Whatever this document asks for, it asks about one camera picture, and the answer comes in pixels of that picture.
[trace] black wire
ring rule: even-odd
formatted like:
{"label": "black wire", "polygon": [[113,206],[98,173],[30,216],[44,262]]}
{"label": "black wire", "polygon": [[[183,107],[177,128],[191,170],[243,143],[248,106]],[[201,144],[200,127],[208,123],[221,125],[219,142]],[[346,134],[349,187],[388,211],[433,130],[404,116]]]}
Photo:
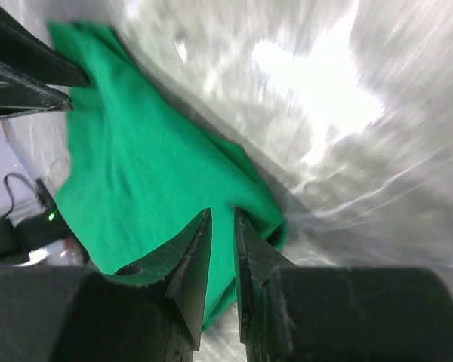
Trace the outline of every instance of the black wire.
{"label": "black wire", "polygon": [[5,191],[8,193],[8,197],[10,198],[11,206],[10,206],[10,209],[8,209],[7,213],[4,216],[2,216],[2,219],[6,218],[8,215],[10,215],[12,213],[12,211],[14,211],[14,208],[15,208],[15,197],[10,188],[10,185],[8,184],[9,177],[14,177],[16,179],[19,179],[20,181],[22,181],[22,183],[25,186],[27,186],[29,189],[31,189],[32,192],[35,194],[35,187],[24,175],[21,175],[20,173],[16,173],[16,172],[10,172],[7,175],[5,175],[5,177],[3,178],[3,186],[5,187]]}

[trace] shiny metallic surface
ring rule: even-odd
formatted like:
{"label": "shiny metallic surface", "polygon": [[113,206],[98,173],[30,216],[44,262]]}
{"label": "shiny metallic surface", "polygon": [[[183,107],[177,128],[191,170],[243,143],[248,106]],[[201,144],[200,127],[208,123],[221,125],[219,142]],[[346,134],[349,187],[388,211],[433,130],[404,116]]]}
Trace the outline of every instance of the shiny metallic surface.
{"label": "shiny metallic surface", "polygon": [[[5,8],[42,40],[44,19],[110,17],[143,68],[245,147],[293,262],[424,265],[453,292],[453,0],[19,3]],[[11,128],[59,187],[63,115]],[[234,308],[195,360],[245,360]]]}

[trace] black cable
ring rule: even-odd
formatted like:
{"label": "black cable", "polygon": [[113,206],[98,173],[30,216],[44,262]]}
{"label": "black cable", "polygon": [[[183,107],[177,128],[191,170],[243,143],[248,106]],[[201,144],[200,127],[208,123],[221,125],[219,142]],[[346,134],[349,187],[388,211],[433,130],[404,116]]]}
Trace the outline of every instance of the black cable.
{"label": "black cable", "polygon": [[5,177],[3,178],[3,186],[5,187],[5,191],[8,193],[8,197],[10,198],[10,201],[11,201],[11,206],[10,206],[10,209],[8,209],[7,213],[4,216],[2,216],[2,219],[5,219],[7,216],[9,216],[12,213],[12,211],[14,211],[14,208],[15,208],[15,197],[10,188],[10,185],[8,184],[9,177],[14,177],[15,179],[19,179],[20,181],[22,181],[22,183],[25,186],[27,186],[29,189],[31,189],[32,192],[35,194],[34,185],[24,175],[21,175],[20,173],[16,173],[16,172],[10,172],[7,175],[5,175]]}

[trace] green cloth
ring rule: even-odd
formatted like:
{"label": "green cloth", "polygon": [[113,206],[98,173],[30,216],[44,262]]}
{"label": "green cloth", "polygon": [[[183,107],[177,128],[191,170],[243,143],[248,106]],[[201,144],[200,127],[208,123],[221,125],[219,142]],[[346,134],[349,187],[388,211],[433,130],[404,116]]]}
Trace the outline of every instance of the green cloth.
{"label": "green cloth", "polygon": [[284,222],[243,149],[172,109],[107,26],[52,23],[55,48],[84,68],[67,114],[71,175],[56,194],[104,273],[156,249],[200,210],[213,218],[204,328],[235,300],[233,206],[277,247]]}

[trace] cloth fold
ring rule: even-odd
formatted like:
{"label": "cloth fold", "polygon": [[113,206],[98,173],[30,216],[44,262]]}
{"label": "cloth fold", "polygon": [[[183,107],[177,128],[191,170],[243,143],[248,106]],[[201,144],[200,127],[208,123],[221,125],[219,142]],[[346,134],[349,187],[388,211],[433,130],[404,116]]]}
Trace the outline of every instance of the cloth fold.
{"label": "cloth fold", "polygon": [[243,149],[172,109],[108,26],[49,24],[55,48],[84,68],[67,114],[71,174],[56,194],[70,228],[104,273],[156,249],[200,210],[213,218],[204,328],[235,299],[233,206],[279,247],[284,222]]}

